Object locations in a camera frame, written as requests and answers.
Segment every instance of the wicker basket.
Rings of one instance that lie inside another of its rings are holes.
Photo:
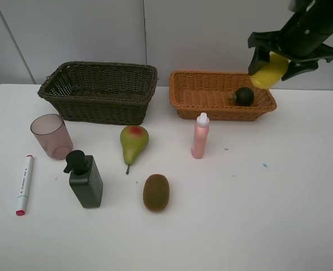
[[[38,95],[69,121],[139,125],[155,92],[157,70],[137,64],[68,62]]]
[[[250,107],[234,106],[230,97],[242,86],[254,92]],[[210,120],[252,121],[276,109],[269,90],[255,88],[246,73],[173,72],[170,103],[180,117],[195,120],[206,112]]]

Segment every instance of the green pear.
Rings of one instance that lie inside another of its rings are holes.
[[[141,126],[126,126],[120,134],[120,141],[123,150],[123,160],[128,165],[126,174],[128,174],[130,165],[132,165],[140,152],[149,143],[149,133]]]

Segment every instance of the white bottle cap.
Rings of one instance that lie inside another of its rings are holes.
[[[201,127],[206,127],[209,125],[209,118],[207,117],[207,114],[204,112],[200,114],[200,116],[196,119],[196,121],[198,122],[198,125]]]

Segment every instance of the basket rim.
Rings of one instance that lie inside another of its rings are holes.
[[[150,70],[152,78],[152,86],[150,90],[142,99],[125,99],[125,98],[110,98],[110,97],[81,97],[77,95],[53,95],[46,93],[45,89],[57,79],[62,73],[63,68],[69,65],[82,64],[82,65],[97,65],[97,66],[123,66],[123,67],[140,67]],[[157,83],[157,69],[156,67],[143,64],[130,64],[130,63],[119,63],[119,62],[84,62],[84,61],[72,61],[61,64],[50,76],[47,76],[46,81],[40,86],[38,95],[46,100],[68,100],[68,101],[84,101],[84,102],[95,102],[98,103],[113,103],[113,104],[127,104],[127,105],[143,105],[151,101],[152,96],[155,93]]]
[[[269,100],[272,102],[271,106],[255,106],[255,107],[246,107],[246,106],[213,106],[213,107],[205,107],[205,106],[186,106],[185,104],[178,103],[175,99],[175,82],[174,77],[178,74],[219,74],[219,75],[248,75],[245,72],[210,72],[210,71],[174,71],[170,74],[170,87],[169,87],[169,99],[172,106],[177,110],[186,110],[186,111],[195,111],[195,110],[207,110],[207,111],[221,111],[226,112],[233,110],[233,112],[271,112],[274,111],[277,107],[274,97],[270,93],[268,89],[261,89],[263,90]]]

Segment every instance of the brown kiwi fruit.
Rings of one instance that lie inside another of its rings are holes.
[[[153,212],[161,212],[168,204],[170,186],[167,178],[161,174],[151,175],[145,182],[144,204]]]

